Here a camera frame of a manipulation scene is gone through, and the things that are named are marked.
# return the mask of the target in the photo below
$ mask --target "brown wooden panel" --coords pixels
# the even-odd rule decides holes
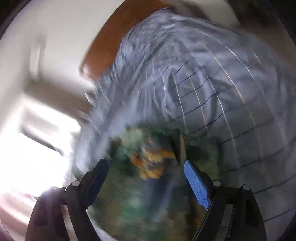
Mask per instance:
[[[95,80],[115,60],[122,38],[137,23],[167,7],[158,0],[126,0],[104,24],[81,66],[81,74]]]

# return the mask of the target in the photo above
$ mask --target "green patterned fabric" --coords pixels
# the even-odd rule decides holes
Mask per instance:
[[[89,209],[97,225],[120,241],[191,240],[206,210],[184,176],[180,153],[212,179],[219,176],[216,140],[182,137],[179,130],[131,127],[113,140],[109,174]]]

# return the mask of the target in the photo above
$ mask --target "silver screw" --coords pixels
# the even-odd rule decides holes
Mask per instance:
[[[221,186],[221,183],[219,181],[213,181],[213,185],[215,187],[220,187]]]
[[[72,184],[73,187],[77,187],[79,185],[79,183],[80,182],[78,180],[75,180],[71,184]]]
[[[246,191],[249,191],[250,190],[250,187],[246,184],[242,185],[242,188]]]

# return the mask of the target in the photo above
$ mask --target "dark blue gripper pad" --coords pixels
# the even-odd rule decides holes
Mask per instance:
[[[188,160],[184,163],[184,173],[199,204],[208,210],[211,205],[208,198],[208,189]]]

